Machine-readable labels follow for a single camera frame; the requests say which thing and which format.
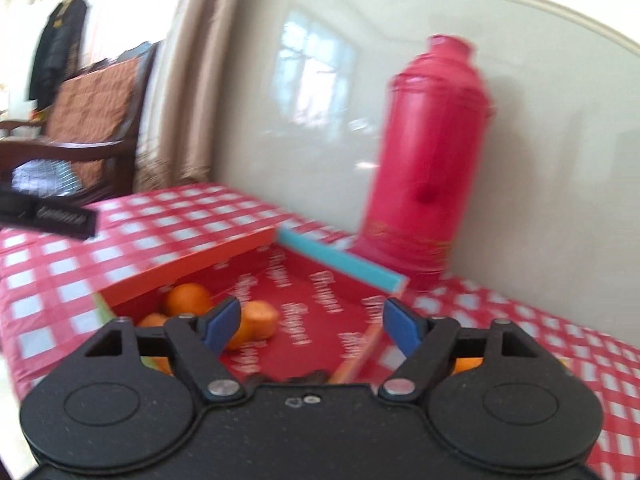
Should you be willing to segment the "small orange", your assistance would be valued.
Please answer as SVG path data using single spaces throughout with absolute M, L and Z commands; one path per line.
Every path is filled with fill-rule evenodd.
M 165 314 L 178 316 L 182 314 L 204 315 L 213 307 L 209 291 L 202 285 L 186 283 L 175 286 L 165 299 Z
M 453 375 L 467 372 L 468 370 L 474 370 L 483 364 L 483 358 L 457 358 L 454 362 Z

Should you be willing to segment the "peeled orange chunk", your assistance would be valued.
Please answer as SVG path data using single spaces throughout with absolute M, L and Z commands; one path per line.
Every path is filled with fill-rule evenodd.
M 247 301 L 241 306 L 241 322 L 226 349 L 239 350 L 249 342 L 263 341 L 277 333 L 280 314 L 267 301 Z

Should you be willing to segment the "orange with stem front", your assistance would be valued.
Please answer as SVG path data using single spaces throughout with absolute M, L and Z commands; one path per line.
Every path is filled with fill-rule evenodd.
M 152 367 L 153 370 L 158 370 L 166 375 L 171 376 L 172 370 L 167 358 L 157 358 L 153 356 L 152 358 L 146 358 L 145 363 Z

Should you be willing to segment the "large orange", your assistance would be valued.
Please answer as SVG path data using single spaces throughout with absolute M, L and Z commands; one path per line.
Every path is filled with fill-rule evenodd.
M 168 321 L 168 316 L 163 313 L 153 312 L 137 324 L 138 327 L 163 327 Z

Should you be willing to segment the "dark fruit back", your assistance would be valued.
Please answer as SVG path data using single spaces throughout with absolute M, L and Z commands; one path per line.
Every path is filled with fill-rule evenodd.
M 265 384 L 285 384 L 285 385 L 323 385 L 327 384 L 331 375 L 326 370 L 313 370 L 308 374 L 277 379 L 264 373 L 250 374 L 245 379 L 247 387 L 257 387 Z

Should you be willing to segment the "blue checkered cloth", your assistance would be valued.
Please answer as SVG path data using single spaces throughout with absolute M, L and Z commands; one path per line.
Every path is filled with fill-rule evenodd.
M 70 196 L 82 190 L 72 165 L 62 160 L 36 159 L 12 172 L 14 190 L 40 197 Z

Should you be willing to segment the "red checkered tablecloth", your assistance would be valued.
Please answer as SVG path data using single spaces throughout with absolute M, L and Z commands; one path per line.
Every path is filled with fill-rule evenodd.
M 196 184 L 99 204 L 99 232 L 84 242 L 16 229 L 1 233 L 1 343 L 10 383 L 26 396 L 100 327 L 92 294 L 131 275 L 263 226 L 280 224 L 345 250 L 350 237 L 222 185 Z M 567 362 L 597 393 L 604 428 L 590 464 L 604 478 L 639 474 L 639 351 L 613 336 L 444 276 L 409 292 L 423 314 L 465 327 L 510 318 Z

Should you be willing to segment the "colourful cardboard box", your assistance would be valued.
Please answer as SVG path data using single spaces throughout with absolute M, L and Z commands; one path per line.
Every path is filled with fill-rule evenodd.
M 285 228 L 265 228 L 207 243 L 149 270 L 116 278 L 94 303 L 107 320 L 135 323 L 162 313 L 171 289 L 205 287 L 218 302 L 261 302 L 278 312 L 267 340 L 224 352 L 235 376 L 257 373 L 277 380 L 324 370 L 334 384 L 353 382 L 383 333 L 382 309 L 405 291 L 405 276 Z

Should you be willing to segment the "hanging black jacket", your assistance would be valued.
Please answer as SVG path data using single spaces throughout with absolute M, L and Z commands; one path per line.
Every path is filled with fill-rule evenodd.
M 43 27 L 28 87 L 28 99 L 36 102 L 37 110 L 49 107 L 60 85 L 78 70 L 87 11 L 86 0 L 64 0 Z

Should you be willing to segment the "beige curtain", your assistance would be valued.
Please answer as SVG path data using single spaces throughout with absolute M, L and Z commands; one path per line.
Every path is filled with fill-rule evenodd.
M 213 167 L 224 59 L 239 0 L 179 0 L 154 66 L 134 188 L 205 182 Z

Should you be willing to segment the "red thermos flask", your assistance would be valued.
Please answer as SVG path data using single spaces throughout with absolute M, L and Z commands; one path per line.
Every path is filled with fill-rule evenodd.
M 378 170 L 352 251 L 415 290 L 446 271 L 491 118 L 473 53 L 462 38 L 431 36 L 390 82 Z

